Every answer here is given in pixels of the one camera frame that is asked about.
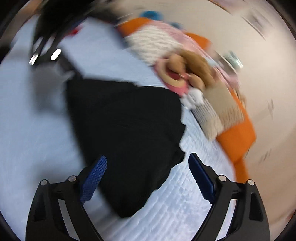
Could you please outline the orange bed headboard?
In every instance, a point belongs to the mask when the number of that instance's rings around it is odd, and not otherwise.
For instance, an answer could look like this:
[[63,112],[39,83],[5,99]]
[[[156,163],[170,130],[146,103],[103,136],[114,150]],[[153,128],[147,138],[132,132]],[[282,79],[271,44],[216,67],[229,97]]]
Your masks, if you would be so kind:
[[[148,18],[135,18],[127,21],[126,23],[120,24],[119,31],[123,37],[126,37],[150,22],[152,22],[152,20]],[[209,50],[211,42],[205,37],[189,32],[183,33],[192,38],[204,51]],[[229,91],[235,102],[238,104],[238,107],[242,111],[245,119],[243,122],[222,132],[216,140],[219,142],[222,149],[229,157],[229,160],[232,162],[235,169],[236,180],[243,183],[249,179],[244,163],[244,156],[255,142],[256,134],[247,112],[237,97],[235,90],[229,88]]]

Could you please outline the small white plush toy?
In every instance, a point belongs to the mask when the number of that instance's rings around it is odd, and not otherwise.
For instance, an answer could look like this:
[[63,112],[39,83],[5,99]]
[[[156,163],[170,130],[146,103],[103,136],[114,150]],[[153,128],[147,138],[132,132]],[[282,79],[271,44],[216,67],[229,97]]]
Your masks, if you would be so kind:
[[204,104],[204,95],[197,88],[190,88],[188,93],[181,98],[181,104],[188,110],[195,109],[197,106]]

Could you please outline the brown monkey plush toy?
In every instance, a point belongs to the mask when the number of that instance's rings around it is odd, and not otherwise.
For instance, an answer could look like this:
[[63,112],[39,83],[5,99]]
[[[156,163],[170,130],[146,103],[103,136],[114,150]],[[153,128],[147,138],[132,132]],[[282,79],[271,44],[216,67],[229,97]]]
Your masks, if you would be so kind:
[[167,59],[166,68],[169,73],[174,73],[175,78],[178,77],[176,80],[187,81],[191,87],[201,92],[215,83],[207,60],[189,50],[180,50],[179,53],[171,54]]

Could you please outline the pink round cushion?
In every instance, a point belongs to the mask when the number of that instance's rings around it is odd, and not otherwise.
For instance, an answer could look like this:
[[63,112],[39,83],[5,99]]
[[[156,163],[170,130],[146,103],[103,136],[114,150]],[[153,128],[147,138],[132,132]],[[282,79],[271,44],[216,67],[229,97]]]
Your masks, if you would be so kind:
[[158,77],[170,91],[177,93],[179,96],[187,94],[189,91],[187,78],[181,77],[178,73],[171,71],[167,67],[167,63],[167,59],[159,59],[154,65],[154,70]]

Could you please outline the beige patchwork pillow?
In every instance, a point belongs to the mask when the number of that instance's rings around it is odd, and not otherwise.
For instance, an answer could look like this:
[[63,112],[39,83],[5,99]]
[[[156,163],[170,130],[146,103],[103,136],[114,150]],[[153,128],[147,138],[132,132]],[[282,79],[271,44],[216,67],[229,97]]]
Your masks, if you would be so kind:
[[244,121],[242,110],[222,82],[208,87],[204,91],[204,104],[197,105],[191,112],[210,141]]

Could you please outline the red folded garment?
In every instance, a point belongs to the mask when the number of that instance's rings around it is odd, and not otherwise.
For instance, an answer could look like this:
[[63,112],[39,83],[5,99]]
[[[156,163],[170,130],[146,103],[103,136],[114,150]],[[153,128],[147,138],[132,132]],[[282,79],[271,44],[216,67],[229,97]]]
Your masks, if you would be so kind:
[[75,27],[74,29],[72,29],[72,30],[67,34],[67,36],[71,36],[71,37],[73,37],[73,36],[75,36],[76,34],[78,34],[79,31],[80,31],[81,29],[82,29],[82,26],[79,25],[79,26]]

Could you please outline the light blue bed cover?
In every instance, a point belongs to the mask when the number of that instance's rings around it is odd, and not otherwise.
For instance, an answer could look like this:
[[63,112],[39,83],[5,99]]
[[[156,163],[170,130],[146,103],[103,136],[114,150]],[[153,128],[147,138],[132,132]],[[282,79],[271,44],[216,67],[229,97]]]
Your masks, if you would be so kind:
[[[166,88],[153,69],[123,45],[111,24],[95,19],[86,20],[78,34],[59,44],[78,76],[64,73],[60,59],[30,66],[36,25],[31,19],[19,30],[1,63],[1,212],[22,240],[39,182],[62,182],[88,166],[67,108],[66,82],[98,79]],[[235,180],[233,165],[220,145],[207,140],[191,111],[181,107],[185,131],[180,148],[185,157],[144,207],[131,217],[118,216],[99,184],[85,203],[104,240],[191,240],[211,207],[189,169],[192,153],[217,174]]]

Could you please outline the pink printed blanket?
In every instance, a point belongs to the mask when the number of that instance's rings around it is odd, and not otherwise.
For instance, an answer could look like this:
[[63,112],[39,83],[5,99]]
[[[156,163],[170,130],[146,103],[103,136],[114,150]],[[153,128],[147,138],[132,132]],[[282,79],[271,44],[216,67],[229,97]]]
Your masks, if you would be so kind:
[[202,48],[204,44],[206,47],[211,45],[208,39],[193,33],[184,32],[162,21],[150,21],[149,25],[156,26],[160,30],[168,33],[177,42],[181,43],[185,50],[195,52],[205,58],[212,68],[214,76],[217,77],[218,80],[221,80],[228,87],[233,89],[239,88],[237,75],[226,73],[226,71]]

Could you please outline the blue round toy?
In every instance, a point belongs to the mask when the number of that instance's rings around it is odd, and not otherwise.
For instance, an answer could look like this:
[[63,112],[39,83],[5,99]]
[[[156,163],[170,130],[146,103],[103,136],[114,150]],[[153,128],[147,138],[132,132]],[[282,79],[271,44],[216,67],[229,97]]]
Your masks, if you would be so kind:
[[148,18],[154,21],[162,21],[164,19],[163,14],[159,11],[143,11],[139,16],[141,18]]

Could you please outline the white floral pillow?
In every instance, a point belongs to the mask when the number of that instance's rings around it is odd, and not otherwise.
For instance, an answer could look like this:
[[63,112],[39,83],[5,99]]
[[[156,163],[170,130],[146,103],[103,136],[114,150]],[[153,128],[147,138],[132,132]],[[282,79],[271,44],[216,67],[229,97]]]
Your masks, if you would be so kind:
[[155,65],[160,58],[178,51],[182,44],[157,26],[145,25],[125,37],[129,49],[148,66]]

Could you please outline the black large garment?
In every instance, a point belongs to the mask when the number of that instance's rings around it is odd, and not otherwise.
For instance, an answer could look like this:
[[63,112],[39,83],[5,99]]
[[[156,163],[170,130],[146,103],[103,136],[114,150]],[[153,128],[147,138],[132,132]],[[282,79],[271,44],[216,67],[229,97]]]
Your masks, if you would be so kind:
[[179,96],[163,87],[75,78],[65,96],[86,164],[106,157],[101,193],[118,216],[133,216],[185,157]]

